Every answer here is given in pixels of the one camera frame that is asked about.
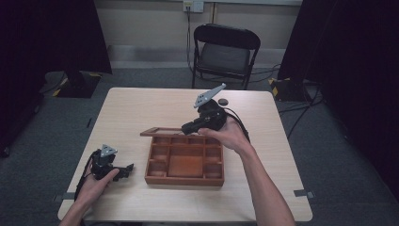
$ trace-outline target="electrical outlet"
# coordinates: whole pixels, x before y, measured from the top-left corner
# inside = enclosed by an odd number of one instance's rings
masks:
[[[195,1],[192,8],[194,12],[203,12],[203,2]]]
[[[183,1],[183,11],[187,11],[188,8],[194,12],[193,1]]]

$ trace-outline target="gray carpet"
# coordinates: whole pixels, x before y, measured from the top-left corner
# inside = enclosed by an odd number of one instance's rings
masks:
[[[267,71],[257,69],[255,72]],[[46,90],[62,73],[47,74]],[[255,74],[251,81],[268,73]],[[241,89],[235,80],[220,80]],[[197,89],[220,82],[197,80]],[[113,87],[189,89],[188,69],[118,69],[105,75],[91,99],[54,98],[46,93],[39,113],[0,159],[0,225],[57,225],[60,202],[68,188],[106,93]],[[270,91],[267,80],[248,85]],[[315,87],[309,87],[311,95]],[[278,109],[297,103],[277,103]],[[288,134],[302,110],[281,115]],[[399,225],[399,205],[374,168],[344,138],[344,129],[325,104],[310,108],[290,136],[290,145],[310,199],[313,220],[298,225]]]

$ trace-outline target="chair back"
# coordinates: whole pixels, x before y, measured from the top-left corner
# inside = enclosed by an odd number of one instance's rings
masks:
[[[217,45],[256,50],[256,52],[261,46],[261,40],[252,31],[220,24],[198,26],[194,31],[194,41],[197,47],[198,40]]]

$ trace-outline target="compartment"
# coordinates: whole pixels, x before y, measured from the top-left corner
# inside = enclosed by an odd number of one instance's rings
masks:
[[[186,138],[173,138],[171,144],[172,145],[179,145],[179,144],[186,144],[187,143],[187,139]]]
[[[206,138],[205,139],[205,144],[207,144],[207,145],[213,145],[213,144],[220,145],[220,142],[217,139],[214,139],[214,138]]]
[[[188,139],[188,143],[203,145],[203,138],[190,138],[190,139]]]
[[[222,160],[222,152],[217,148],[205,149],[205,161],[206,162],[220,162]]]
[[[168,176],[202,178],[202,148],[170,148]]]
[[[167,174],[167,163],[159,161],[150,161],[147,176],[164,177]]]
[[[153,144],[169,144],[170,138],[169,137],[154,137],[152,139]]]
[[[152,146],[150,159],[163,160],[164,162],[167,162],[168,147]]]
[[[206,164],[203,167],[205,178],[223,178],[223,169],[221,164]]]

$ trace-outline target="black curtain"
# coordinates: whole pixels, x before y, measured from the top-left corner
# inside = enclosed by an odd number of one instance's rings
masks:
[[[46,73],[112,73],[92,0],[2,1],[0,41],[0,152],[33,113]]]
[[[322,83],[327,104],[399,200],[398,15],[394,0],[304,0],[279,79]]]

